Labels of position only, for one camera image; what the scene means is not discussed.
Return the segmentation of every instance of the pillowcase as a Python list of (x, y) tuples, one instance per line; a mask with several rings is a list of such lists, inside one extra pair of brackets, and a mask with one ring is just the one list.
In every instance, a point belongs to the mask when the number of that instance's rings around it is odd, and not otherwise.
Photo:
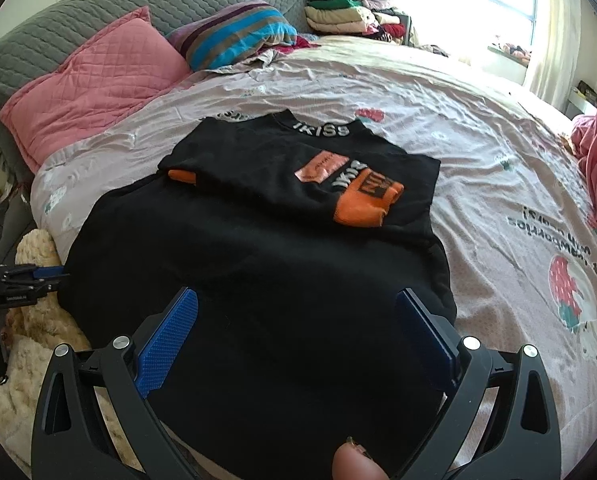
[(65, 146), (118, 123), (190, 74), (141, 7), (100, 30), (6, 102), (0, 120), (36, 173)]
[(296, 28), (267, 2), (233, 4), (212, 16), (173, 30), (167, 40), (192, 70), (238, 63), (263, 46), (296, 43)]

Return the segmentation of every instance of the blue gripper pad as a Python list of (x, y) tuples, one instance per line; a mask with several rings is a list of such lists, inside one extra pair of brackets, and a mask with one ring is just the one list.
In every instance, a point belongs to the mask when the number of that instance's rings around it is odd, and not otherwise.
[(453, 396), (459, 386), (460, 336), (444, 317), (434, 316), (410, 288), (396, 296), (396, 317), (436, 390)]
[(136, 360), (134, 384), (144, 399), (163, 382), (198, 316), (198, 298), (190, 288), (182, 289)]
[(63, 274), (63, 266), (55, 267), (38, 267), (32, 275), (36, 280), (53, 278), (54, 276), (60, 276)]

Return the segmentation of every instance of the gray quilted headboard cover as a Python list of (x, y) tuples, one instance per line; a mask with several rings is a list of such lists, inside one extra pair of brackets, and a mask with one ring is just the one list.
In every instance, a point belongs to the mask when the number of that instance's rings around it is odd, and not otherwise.
[[(53, 72), (78, 46), (117, 18), (148, 5), (152, 25), (167, 34), (245, 0), (62, 0), (0, 39), (0, 109), (19, 88)], [(299, 32), (310, 32), (305, 0), (265, 0)], [(10, 181), (30, 182), (32, 172), (14, 138), (0, 121), (0, 165)]]

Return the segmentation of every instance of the green clothing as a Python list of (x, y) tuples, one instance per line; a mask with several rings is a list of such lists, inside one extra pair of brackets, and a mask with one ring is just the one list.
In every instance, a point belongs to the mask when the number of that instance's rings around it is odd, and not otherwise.
[(314, 9), (336, 10), (360, 7), (360, 2), (356, 0), (317, 0), (315, 2), (309, 2), (307, 5)]

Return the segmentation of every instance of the beige fluffy blanket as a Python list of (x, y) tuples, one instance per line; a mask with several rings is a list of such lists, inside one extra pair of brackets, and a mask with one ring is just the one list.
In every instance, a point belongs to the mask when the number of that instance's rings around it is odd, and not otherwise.
[[(17, 264), (57, 266), (60, 259), (50, 234), (43, 230), (29, 233), (18, 246)], [(61, 343), (74, 350), (87, 350), (90, 344), (76, 322), (63, 310), (56, 293), (48, 294), (36, 306), (16, 308), (6, 318), (8, 343), (11, 345), (7, 374), (0, 386), (0, 443), (9, 456), (31, 477), (32, 427), (40, 387), (52, 351)], [(123, 433), (104, 388), (97, 388), (99, 406), (120, 459), (142, 470)], [(188, 460), (205, 479), (238, 480), (182, 442), (169, 428), (165, 430)]]

